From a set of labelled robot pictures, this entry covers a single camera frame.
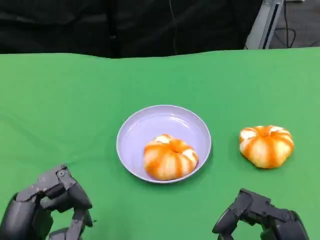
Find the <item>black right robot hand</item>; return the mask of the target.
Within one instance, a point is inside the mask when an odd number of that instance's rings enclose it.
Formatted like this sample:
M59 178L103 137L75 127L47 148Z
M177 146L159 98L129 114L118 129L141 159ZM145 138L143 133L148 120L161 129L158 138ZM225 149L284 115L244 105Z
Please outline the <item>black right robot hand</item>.
M271 199L245 188L239 190L234 202L224 211L212 232L219 240L232 240L232 233L242 221L262 227L262 240L308 240L309 236L299 214L277 208Z

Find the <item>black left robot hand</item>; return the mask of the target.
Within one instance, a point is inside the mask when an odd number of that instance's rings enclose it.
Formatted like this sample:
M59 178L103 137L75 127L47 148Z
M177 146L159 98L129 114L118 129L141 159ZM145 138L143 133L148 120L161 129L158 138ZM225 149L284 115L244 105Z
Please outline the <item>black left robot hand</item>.
M65 164L40 175L36 182L15 193L0 223L2 240L80 240L93 227L88 195ZM52 212L73 210L70 225L55 231Z

